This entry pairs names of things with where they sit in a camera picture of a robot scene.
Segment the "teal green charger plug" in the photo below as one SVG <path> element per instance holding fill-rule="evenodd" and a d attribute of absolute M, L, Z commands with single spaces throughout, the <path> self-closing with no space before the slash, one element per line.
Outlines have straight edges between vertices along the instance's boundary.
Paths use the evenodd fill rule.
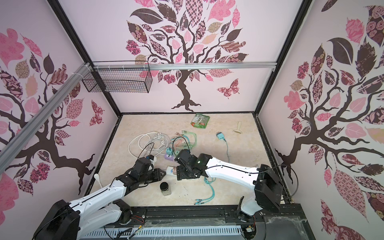
<path fill-rule="evenodd" d="M 222 132 L 218 132 L 217 134 L 216 134 L 216 136 L 217 136 L 217 138 L 219 139 L 219 140 L 223 140 L 223 141 L 227 141 L 226 140 L 226 138 L 225 138 L 225 135 L 222 133 Z"/>

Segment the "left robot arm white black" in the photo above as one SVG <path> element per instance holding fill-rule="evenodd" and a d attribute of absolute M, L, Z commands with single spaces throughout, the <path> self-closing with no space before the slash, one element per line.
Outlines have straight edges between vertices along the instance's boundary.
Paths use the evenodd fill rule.
<path fill-rule="evenodd" d="M 127 225 L 133 216 L 124 200 L 134 190 L 160 182 L 166 172 L 154 168 L 151 157 L 140 158 L 110 184 L 85 197 L 56 202 L 33 235 L 34 240 L 79 240 L 108 224 Z"/>

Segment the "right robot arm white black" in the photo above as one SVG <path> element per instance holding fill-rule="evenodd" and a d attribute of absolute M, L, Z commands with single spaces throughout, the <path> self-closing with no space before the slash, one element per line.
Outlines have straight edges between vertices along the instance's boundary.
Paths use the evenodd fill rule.
<path fill-rule="evenodd" d="M 200 177 L 226 180 L 243 187 L 251 192 L 241 200 L 240 211 L 248 216 L 266 210 L 272 213 L 280 211 L 283 183 L 274 170 L 267 165 L 248 168 L 228 162 L 223 162 L 211 155 L 192 155 L 188 150 L 182 150 L 175 157 L 177 180 L 198 179 Z"/>

